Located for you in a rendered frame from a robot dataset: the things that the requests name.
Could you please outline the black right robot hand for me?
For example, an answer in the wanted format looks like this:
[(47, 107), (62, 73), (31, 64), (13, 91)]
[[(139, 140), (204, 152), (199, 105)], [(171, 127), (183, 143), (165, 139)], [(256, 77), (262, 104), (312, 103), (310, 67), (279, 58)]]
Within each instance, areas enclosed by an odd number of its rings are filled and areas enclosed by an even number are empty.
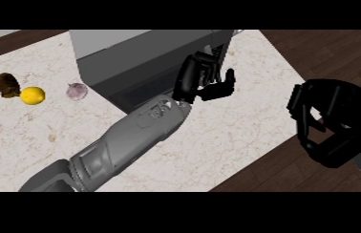
[(296, 84), (285, 108), (313, 161), (339, 168), (361, 153), (361, 87), (337, 79)]

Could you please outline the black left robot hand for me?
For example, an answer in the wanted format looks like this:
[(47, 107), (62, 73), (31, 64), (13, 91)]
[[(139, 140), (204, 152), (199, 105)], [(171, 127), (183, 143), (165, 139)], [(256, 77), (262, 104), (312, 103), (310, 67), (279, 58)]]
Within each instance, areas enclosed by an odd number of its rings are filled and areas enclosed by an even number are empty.
[(222, 79), (217, 57), (196, 52), (183, 61), (171, 98), (176, 101), (194, 103), (196, 96), (199, 96), (202, 101), (231, 96), (233, 83), (233, 70), (226, 70), (225, 79)]

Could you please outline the dark grey microwave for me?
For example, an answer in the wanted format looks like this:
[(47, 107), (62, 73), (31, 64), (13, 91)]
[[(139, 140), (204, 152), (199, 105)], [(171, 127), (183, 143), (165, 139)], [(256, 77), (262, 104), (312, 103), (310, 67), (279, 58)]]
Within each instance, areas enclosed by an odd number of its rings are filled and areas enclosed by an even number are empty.
[(170, 94), (186, 56), (226, 56), (238, 30), (71, 30), (84, 84), (124, 112)]

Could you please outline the pale purple garlic bulb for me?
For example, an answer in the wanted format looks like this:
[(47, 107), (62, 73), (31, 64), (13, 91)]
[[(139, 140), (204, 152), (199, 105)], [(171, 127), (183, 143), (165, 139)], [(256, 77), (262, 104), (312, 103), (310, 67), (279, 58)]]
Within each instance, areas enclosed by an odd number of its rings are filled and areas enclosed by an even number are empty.
[(86, 85), (81, 83), (72, 83), (68, 85), (66, 97), (72, 100), (81, 100), (87, 95)]

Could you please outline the yellow lemon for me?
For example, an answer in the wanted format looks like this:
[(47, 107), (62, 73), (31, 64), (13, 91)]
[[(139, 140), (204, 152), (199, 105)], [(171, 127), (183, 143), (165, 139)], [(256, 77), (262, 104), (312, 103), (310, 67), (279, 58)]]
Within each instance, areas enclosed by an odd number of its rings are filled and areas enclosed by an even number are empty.
[(37, 105), (46, 100), (46, 92), (40, 87), (26, 87), (19, 94), (20, 101), (28, 105)]

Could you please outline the dark brown round object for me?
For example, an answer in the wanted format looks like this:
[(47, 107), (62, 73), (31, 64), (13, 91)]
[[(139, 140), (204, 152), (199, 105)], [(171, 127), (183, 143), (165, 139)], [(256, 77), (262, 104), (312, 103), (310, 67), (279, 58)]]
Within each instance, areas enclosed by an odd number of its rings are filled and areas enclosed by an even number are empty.
[(19, 96), (19, 84), (12, 74), (0, 74), (0, 94), (4, 98)]

